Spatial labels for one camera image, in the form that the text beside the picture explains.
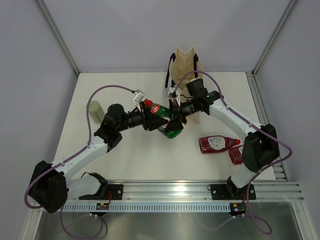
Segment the green dish soap bottle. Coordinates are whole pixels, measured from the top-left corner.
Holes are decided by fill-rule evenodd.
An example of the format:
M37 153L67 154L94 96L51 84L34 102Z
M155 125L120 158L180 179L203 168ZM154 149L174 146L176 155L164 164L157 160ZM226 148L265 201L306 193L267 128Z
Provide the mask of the green dish soap bottle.
M173 139L173 138L177 137L182 132L182 129L177 129L177 130L165 132L165 130L168 126L168 123L173 116L173 113L169 108L164 107L158 103L155 103L155 102L151 101L150 99L145 99L143 102L144 102L144 105L150 110L150 112L153 115L156 115L156 116L168 121L166 124L157 128L157 130L160 133L162 133L166 138Z

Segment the red bottle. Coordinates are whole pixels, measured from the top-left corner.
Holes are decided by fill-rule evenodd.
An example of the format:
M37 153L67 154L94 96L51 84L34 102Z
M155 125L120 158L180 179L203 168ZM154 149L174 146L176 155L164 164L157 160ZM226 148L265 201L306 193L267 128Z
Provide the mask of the red bottle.
M242 160L243 148L244 146L240 145L237 147L230 148L228 150L230 160L234 165L240 165L243 163L243 160Z
M240 143L240 139L222 135L212 135L198 139L199 149L202 154L222 153Z

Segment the sage green bottle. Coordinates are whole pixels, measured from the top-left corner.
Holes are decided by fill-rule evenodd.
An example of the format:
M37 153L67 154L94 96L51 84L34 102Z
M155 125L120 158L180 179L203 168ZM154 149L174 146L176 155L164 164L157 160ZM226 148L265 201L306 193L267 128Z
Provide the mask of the sage green bottle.
M101 104L97 100L91 100L85 106L86 109L86 118L90 122L93 120L94 123L100 124L102 123L105 112L101 106Z

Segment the beige canvas tote bag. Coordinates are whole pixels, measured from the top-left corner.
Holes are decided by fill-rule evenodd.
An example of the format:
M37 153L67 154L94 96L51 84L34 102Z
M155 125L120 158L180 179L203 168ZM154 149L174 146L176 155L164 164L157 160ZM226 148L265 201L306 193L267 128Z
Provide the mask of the beige canvas tote bag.
M194 45L186 52L177 47L169 58L164 87L166 91L174 89L182 80L177 92L180 94L180 102L185 103L191 98L186 85L195 79L202 78L203 74L196 71L203 70Z

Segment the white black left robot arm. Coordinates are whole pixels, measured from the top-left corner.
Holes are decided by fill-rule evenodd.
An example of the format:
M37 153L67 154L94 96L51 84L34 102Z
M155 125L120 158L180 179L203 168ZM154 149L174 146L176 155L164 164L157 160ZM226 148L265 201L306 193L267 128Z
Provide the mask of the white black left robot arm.
M93 137L75 153L60 160L47 163L39 162L33 171L30 184L24 194L24 202L32 198L48 213L54 213L63 208L67 200L107 200L112 199L112 188L108 180L96 172L86 177L75 179L74 175L95 159L109 153L122 140L121 132L142 126L147 131L153 131L168 124L168 116L161 117L151 113L145 106L141 110L125 112L121 104L112 104L104 116Z

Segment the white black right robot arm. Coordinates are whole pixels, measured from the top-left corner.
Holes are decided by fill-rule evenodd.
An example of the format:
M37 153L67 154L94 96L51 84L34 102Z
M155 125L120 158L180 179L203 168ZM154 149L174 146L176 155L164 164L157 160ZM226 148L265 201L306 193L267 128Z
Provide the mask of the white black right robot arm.
M191 98L180 102L176 88L168 91L169 108L173 119L169 122L171 130L181 129L187 117L197 112L218 119L231 129L242 141L242 163L225 184L222 194L230 199L242 197L250 199L250 185L258 173L268 168L280 156L277 132L273 125L261 125L235 110L228 104L221 90L209 92L201 78L186 84Z

